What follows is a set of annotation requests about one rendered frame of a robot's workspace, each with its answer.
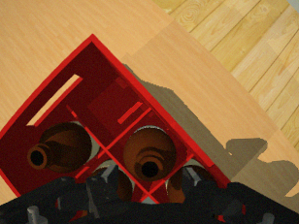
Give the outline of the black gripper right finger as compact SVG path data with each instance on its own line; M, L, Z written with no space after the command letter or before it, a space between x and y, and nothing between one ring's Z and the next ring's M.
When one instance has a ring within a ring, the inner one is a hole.
M229 182L227 188L217 188L214 181L204 179L192 168L183 167L182 191L186 198L175 214L206 218L223 215L230 224L299 224L299 213L243 183ZM242 214L243 204L246 214Z

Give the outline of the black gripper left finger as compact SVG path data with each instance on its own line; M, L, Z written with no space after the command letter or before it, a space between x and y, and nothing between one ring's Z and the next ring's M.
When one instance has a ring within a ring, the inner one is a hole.
M117 188L118 165L88 177L86 183L62 176L1 205L0 224L65 224L77 210L94 212L95 218L133 214Z

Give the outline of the brown bottle with white label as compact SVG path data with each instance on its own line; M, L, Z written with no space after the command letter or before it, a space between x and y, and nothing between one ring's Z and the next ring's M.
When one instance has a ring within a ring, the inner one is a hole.
M123 150L126 169L142 181L152 182L166 177L173 170L176 160L177 150L173 140L163 129L154 125L137 129Z

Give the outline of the red crate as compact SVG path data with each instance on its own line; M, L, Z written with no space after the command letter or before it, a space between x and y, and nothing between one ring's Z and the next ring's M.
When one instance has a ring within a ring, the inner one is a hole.
M27 125L73 75L79 77L34 125ZM126 80L122 80L122 76ZM69 174L56 173L49 168L32 168L27 161L28 150L39 143L47 128L67 121L78 121L104 150L101 148L99 155ZM163 129L177 150L173 170L158 181L135 178L123 161L127 140L145 125ZM195 153L197 155L194 156ZM156 204L170 203L165 181L191 158L215 178L218 188L226 188L231 182L178 122L91 34L50 73L0 131L0 176L19 197L61 176L72 176L76 183L84 183L109 158L135 182L131 202L141 203L150 197Z

